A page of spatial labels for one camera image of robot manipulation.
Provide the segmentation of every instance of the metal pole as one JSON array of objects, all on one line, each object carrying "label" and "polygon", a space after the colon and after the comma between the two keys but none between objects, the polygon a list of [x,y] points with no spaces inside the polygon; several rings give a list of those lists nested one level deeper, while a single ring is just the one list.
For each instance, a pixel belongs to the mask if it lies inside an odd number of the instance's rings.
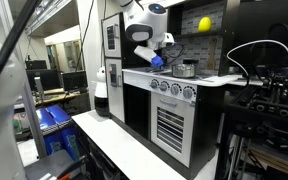
[{"label": "metal pole", "polygon": [[235,171],[235,163],[236,163],[236,158],[237,158],[237,154],[239,151],[239,144],[240,144],[241,138],[239,136],[236,136],[235,138],[235,144],[234,144],[234,151],[233,151],[233,155],[232,155],[232,160],[231,160],[231,167],[230,167],[230,171],[228,174],[228,180],[232,179],[233,173]]},{"label": "metal pole", "polygon": [[236,158],[237,163],[235,164],[235,169],[238,168],[238,164],[240,162],[240,157],[241,157],[241,153],[242,153],[243,144],[244,144],[244,138],[241,138],[241,141],[239,143],[239,150],[238,150],[237,158]]},{"label": "metal pole", "polygon": [[244,156],[244,162],[243,162],[243,168],[242,168],[242,174],[241,174],[240,180],[242,180],[243,176],[244,176],[244,171],[245,171],[245,166],[246,166],[246,161],[247,161],[247,157],[248,157],[248,152],[250,150],[250,146],[251,146],[251,139],[248,140],[248,144],[247,144],[247,148],[246,148],[246,152],[245,152],[245,156]]},{"label": "metal pole", "polygon": [[[9,32],[11,31],[11,28],[14,25],[14,21],[12,18],[8,0],[0,0],[0,21],[2,22],[2,25],[4,27],[4,32],[7,36]],[[22,53],[21,53],[21,48],[18,43],[16,44],[14,53],[17,56],[18,60],[21,62],[21,64],[24,64],[24,60],[23,60]],[[31,88],[29,86],[27,76],[24,75],[24,77],[25,77],[25,83],[24,83],[24,89],[22,91],[22,97],[23,97],[25,112],[28,116],[31,132],[35,140],[38,155],[40,158],[43,158],[47,156],[45,143],[44,143],[42,132],[40,130],[39,120],[36,115],[36,109],[35,109],[35,105],[33,102]]]}]

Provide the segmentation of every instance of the floor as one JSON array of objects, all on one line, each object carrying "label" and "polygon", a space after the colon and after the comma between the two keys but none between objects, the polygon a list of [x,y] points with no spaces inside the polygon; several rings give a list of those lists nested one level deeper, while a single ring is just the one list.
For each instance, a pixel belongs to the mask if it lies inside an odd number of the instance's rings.
[{"label": "floor", "polygon": [[[38,161],[37,159],[38,153],[37,153],[37,149],[36,149],[35,142],[33,139],[26,141],[26,142],[18,143],[18,149],[20,151],[24,166],[30,165]],[[197,177],[194,180],[213,180],[214,179],[216,163],[217,163],[217,154],[218,153],[216,152],[214,158],[204,166],[204,168],[200,171],[200,173],[197,175]],[[255,176],[245,174],[243,177],[243,180],[256,180],[256,178]]]}]

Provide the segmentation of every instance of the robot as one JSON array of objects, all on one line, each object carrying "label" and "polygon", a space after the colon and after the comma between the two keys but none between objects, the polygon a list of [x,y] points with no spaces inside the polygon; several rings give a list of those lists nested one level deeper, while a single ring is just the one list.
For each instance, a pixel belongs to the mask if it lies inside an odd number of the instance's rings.
[{"label": "robot", "polygon": [[167,12],[159,4],[143,8],[136,0],[117,0],[123,9],[126,37],[134,42],[147,42],[137,46],[134,53],[156,67],[163,65],[154,50],[174,45],[173,35],[166,32]]},{"label": "robot", "polygon": [[[152,4],[144,10],[135,0],[118,2],[124,11],[127,37],[135,42],[147,41],[147,47],[138,46],[134,52],[154,66],[163,65],[162,59],[154,50],[174,44],[173,36],[165,32],[165,8]],[[23,89],[24,75],[23,64],[11,55],[0,74],[0,179],[26,179],[11,121],[15,101]]]},{"label": "robot", "polygon": [[95,89],[95,110],[100,116],[109,116],[108,98],[107,98],[107,86],[105,67],[101,67],[97,73],[97,84]]}]

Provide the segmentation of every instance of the refrigerator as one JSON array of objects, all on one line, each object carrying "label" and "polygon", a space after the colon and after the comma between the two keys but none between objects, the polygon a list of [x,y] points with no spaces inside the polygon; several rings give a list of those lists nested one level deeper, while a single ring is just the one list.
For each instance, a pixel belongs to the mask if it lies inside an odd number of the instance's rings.
[{"label": "refrigerator", "polygon": [[134,53],[139,43],[126,38],[123,13],[102,20],[104,60],[110,118],[125,123],[125,101],[122,69],[148,67],[150,64]]}]

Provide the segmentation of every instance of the blue bin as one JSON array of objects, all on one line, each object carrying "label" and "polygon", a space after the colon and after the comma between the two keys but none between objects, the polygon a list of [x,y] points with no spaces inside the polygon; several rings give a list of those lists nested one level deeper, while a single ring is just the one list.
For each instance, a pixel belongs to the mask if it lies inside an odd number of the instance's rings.
[{"label": "blue bin", "polygon": [[[66,114],[58,105],[46,108],[47,111],[53,116],[54,121],[59,125],[71,120],[71,117]],[[67,128],[61,131],[64,141],[65,149],[71,158],[76,161],[80,158],[80,151],[76,142],[76,130],[74,128]]]},{"label": "blue bin", "polygon": [[[39,109],[36,111],[37,116],[40,119],[41,130],[47,129],[51,126],[56,126],[53,117],[48,113],[46,109]],[[47,137],[44,137],[45,148],[47,154],[53,154],[61,149],[63,149],[63,139],[60,133],[56,133]]]}]

